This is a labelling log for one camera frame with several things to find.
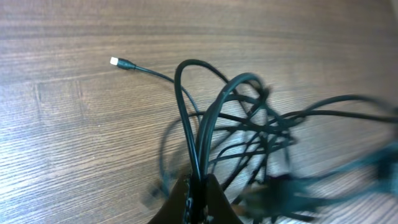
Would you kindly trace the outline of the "black USB-A cable blue plug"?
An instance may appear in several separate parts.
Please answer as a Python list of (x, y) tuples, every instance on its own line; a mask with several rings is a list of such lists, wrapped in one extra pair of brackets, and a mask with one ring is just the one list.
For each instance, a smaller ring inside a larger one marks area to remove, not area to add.
[[(227, 80), (225, 87), (219, 93), (217, 99), (204, 113), (197, 113), (200, 124), (196, 134), (192, 133), (189, 122), (189, 114), (183, 101), (185, 89), (180, 81), (183, 69), (187, 66), (197, 65), (207, 68), (215, 75), (222, 77), (215, 67), (201, 60), (186, 60), (182, 62), (175, 72), (175, 94), (177, 105), (185, 131), (188, 153), (192, 165), (190, 178), (190, 193), (187, 199), (187, 209), (184, 217), (190, 223), (206, 221), (205, 213), (207, 205), (204, 193), (207, 191), (208, 166), (229, 157), (219, 154), (216, 159), (210, 160), (211, 142), (218, 118), (230, 119), (238, 122), (237, 126), (228, 128), (230, 133), (236, 131), (254, 131), (254, 137), (247, 142), (247, 147), (257, 144), (254, 151), (244, 151), (237, 155), (238, 158), (249, 162), (252, 156), (262, 155), (261, 169), (267, 168), (269, 155), (278, 150), (285, 152), (288, 159), (289, 146), (296, 143), (290, 129), (305, 121), (307, 116), (341, 116), (345, 118), (358, 118), (371, 121), (396, 123), (397, 109), (381, 100), (363, 95), (342, 95), (319, 101), (302, 111), (293, 111), (283, 115), (275, 112), (267, 104), (269, 89), (265, 88), (260, 79), (253, 73), (243, 73)], [(372, 103), (391, 114), (390, 117), (371, 116), (360, 113), (344, 111), (323, 110), (322, 106), (342, 101), (364, 101)], [(312, 222), (314, 217), (307, 216), (306, 212), (316, 212), (317, 207), (326, 204), (340, 203), (340, 198), (325, 199), (311, 198), (306, 195), (298, 195), (301, 190), (301, 179), (290, 174), (278, 177), (265, 177), (261, 181), (259, 189), (242, 193), (229, 208), (238, 207), (240, 201), (245, 201), (243, 215), (253, 218), (255, 222), (264, 218), (270, 218), (275, 223), (279, 217), (287, 217), (302, 222)]]

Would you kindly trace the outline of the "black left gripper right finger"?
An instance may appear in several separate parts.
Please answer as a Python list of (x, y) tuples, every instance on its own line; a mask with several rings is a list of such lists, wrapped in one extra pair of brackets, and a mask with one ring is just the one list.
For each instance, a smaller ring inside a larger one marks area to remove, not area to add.
[(208, 174), (205, 184), (205, 223), (243, 224), (234, 213), (220, 184), (213, 174)]

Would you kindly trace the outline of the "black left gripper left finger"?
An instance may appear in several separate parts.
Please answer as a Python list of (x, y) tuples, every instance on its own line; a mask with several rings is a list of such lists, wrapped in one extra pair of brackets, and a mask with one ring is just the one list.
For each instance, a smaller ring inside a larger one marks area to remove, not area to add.
[(183, 176), (178, 179), (170, 193), (169, 199), (152, 217), (148, 224), (186, 224), (192, 206), (190, 197), (190, 178)]

